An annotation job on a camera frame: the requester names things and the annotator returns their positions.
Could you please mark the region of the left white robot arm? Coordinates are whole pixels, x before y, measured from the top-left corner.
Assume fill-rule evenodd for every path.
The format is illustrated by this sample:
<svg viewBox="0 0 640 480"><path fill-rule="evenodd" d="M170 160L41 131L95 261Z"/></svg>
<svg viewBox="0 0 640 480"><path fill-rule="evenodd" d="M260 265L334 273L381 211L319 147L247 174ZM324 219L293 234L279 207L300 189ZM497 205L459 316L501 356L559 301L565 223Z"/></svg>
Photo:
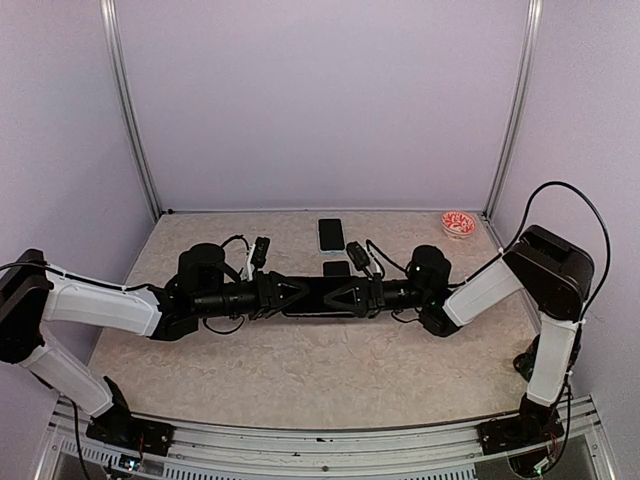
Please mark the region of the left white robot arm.
<svg viewBox="0 0 640 480"><path fill-rule="evenodd" d="M126 331L176 341L202 319L271 316L305 296L301 281L277 272L240 275L223 247L202 243L183 252L175 276L163 287L105 283L46 262L29 249L1 268L1 360L19 364L67 396L121 445L140 434L117 386L98 378L48 330L47 321Z"/></svg>

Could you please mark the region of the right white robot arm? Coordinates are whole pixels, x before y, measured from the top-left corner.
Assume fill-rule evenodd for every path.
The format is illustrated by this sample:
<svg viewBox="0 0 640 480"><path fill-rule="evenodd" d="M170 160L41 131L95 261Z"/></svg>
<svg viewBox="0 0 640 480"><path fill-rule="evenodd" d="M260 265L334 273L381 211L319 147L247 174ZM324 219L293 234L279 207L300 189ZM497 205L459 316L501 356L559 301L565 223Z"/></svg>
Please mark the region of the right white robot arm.
<svg viewBox="0 0 640 480"><path fill-rule="evenodd" d="M326 278L320 305L324 311L360 318L414 309L425 330L446 338L503 301L528 296L541 325L511 433L518 442L531 444L549 429L566 389L579 350L594 262L583 249L532 225L461 283L450 283L451 270L439 248L421 245L413 250L404 279L386 280L379 272Z"/></svg>

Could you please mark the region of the black phone silver edge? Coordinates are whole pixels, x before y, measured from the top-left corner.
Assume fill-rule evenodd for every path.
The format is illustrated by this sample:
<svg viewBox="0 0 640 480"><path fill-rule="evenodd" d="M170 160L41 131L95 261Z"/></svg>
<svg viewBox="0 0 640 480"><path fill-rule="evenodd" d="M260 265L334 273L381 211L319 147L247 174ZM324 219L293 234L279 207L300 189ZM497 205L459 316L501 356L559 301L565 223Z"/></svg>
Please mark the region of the black phone silver edge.
<svg viewBox="0 0 640 480"><path fill-rule="evenodd" d="M324 277L349 277L351 269L348 261L327 261L322 265Z"/></svg>

